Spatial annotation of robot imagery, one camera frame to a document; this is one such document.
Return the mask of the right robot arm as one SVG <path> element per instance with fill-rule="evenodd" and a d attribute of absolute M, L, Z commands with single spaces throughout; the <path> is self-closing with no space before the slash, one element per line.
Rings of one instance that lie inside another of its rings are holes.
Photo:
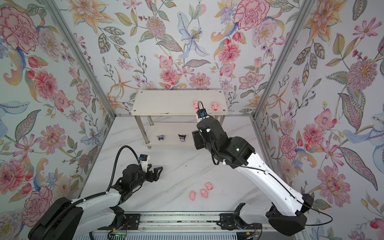
<path fill-rule="evenodd" d="M 271 200 L 270 208 L 245 207 L 234 211 L 234 224 L 245 229 L 251 224 L 269 224 L 285 236 L 305 229 L 308 212 L 314 202 L 286 184 L 260 157 L 253 146 L 241 137 L 228 137 L 220 122 L 199 110 L 197 130 L 192 132 L 196 149 L 207 149 L 216 165 L 223 164 L 245 175 Z"/>

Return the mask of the purple black kuromi toy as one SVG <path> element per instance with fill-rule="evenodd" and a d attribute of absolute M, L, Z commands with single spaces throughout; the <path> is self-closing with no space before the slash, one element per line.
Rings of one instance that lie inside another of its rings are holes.
<path fill-rule="evenodd" d="M 187 135 L 178 134 L 180 142 L 184 143 L 186 141 Z"/>

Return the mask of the small purple kuromi toy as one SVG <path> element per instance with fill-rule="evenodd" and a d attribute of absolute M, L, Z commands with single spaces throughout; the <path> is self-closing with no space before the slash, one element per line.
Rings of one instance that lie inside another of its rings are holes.
<path fill-rule="evenodd" d="M 157 138 L 159 141 L 163 141 L 165 139 L 165 135 L 158 135 Z"/>

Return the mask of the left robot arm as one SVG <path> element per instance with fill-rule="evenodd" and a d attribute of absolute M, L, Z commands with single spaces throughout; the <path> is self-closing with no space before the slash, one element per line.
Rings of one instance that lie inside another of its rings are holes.
<path fill-rule="evenodd" d="M 56 200 L 28 234 L 30 240 L 73 240 L 103 227 L 118 229 L 128 222 L 120 207 L 145 182 L 156 182 L 163 167 L 131 164 L 106 192 L 81 199 Z"/>

